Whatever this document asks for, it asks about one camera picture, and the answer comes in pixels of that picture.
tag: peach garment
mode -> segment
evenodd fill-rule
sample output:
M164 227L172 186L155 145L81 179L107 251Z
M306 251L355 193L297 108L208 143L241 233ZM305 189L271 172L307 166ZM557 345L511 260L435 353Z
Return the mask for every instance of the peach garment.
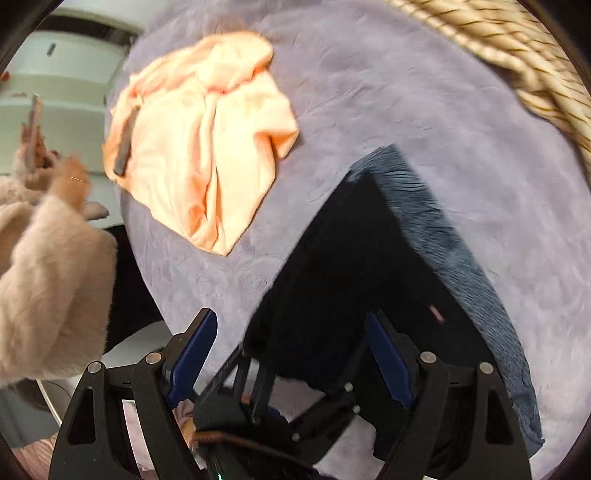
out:
M202 250L227 255L298 135L290 102L252 32L210 35L131 77L103 147L107 176ZM125 175L113 173L126 120L140 107Z

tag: yellow striped cloth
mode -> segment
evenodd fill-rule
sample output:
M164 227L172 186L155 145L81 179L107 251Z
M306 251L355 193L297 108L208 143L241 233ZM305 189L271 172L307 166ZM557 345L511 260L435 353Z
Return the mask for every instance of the yellow striped cloth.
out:
M491 64L523 104L580 148L591 184L591 98L546 27L517 0L386 0Z

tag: metal screw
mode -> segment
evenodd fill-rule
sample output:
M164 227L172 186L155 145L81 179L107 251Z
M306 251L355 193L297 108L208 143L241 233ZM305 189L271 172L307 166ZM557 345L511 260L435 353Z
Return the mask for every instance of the metal screw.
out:
M421 353L421 360L426 364L434 364L437 361L437 355L433 352Z
M146 362L148 362L150 365L157 364L161 360L162 360L162 354L159 352L152 352L146 356Z
M495 367L493 367L489 362L482 362L480 364L480 371L485 375L490 375L495 371Z
M100 369L102 368L102 365L100 364L100 362L92 362L89 366L88 366L88 373L90 374L95 374L98 371L100 371Z

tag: black trousers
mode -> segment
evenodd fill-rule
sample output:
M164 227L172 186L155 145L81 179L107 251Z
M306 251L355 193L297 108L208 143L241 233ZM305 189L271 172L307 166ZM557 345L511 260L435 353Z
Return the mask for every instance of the black trousers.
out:
M117 240L117 266L105 353L142 328L163 320L146 287L123 225L105 229Z

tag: bed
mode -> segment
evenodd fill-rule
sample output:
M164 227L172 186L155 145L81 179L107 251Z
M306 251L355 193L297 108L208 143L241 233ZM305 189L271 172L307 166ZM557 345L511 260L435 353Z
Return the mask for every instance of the bed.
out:
M278 166L274 187L226 258L196 250L121 192L140 269L173 333L203 306L219 315L218 340L200 382L240 341L290 248L348 167L374 148L396 143L485 270L524 346L545 437L531 459L534 478L578 478L577 468L587 471L583 457L591 441L585 316L591 307L591 195L576 149L519 104L502 72L391 7L377 0L367 2L370 11L353 0L322 2L333 21L321 22L318 2L298 2L299 10L294 3L177 5L136 43L110 99L113 105L129 75L158 56L220 24L247 27L273 43L271 72L300 123L299 144ZM588 78L584 45L565 33L570 25L578 28L573 20L528 3ZM295 32L294 17L301 20L306 9L309 21ZM341 35L343 24L355 45ZM372 30L388 31L387 38ZM345 115L329 91L348 99ZM378 103L376 95L388 101ZM318 135L322 141L314 139ZM305 188L293 182L297 178L308 180ZM293 382L280 382L274 392L275 406L292 414L316 398ZM356 421L321 468L343 480L374 478L381 464L371 455L372 436L369 424Z

